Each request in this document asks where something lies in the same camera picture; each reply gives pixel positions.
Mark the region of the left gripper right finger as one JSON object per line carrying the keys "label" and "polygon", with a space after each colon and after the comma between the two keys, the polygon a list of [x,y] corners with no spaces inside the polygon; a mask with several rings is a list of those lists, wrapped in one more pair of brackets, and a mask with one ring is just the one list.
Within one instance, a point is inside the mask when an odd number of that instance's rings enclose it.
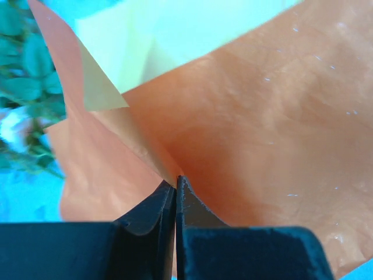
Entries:
{"label": "left gripper right finger", "polygon": [[176,256],[178,279],[210,279],[216,233],[227,225],[195,194],[185,176],[177,179]]}

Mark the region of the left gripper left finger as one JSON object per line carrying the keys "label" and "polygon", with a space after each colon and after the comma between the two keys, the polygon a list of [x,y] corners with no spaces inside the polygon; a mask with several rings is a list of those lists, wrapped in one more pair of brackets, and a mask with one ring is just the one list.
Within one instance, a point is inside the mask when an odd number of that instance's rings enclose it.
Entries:
{"label": "left gripper left finger", "polygon": [[112,279],[171,279],[176,190],[162,181],[115,221]]}

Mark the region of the orange wrapping paper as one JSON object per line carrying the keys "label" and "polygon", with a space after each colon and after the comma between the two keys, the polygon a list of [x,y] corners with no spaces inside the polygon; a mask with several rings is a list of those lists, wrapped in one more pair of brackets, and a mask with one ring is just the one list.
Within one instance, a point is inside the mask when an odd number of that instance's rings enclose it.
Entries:
{"label": "orange wrapping paper", "polygon": [[371,1],[30,1],[61,81],[66,221],[186,176],[231,226],[312,230],[372,259]]}

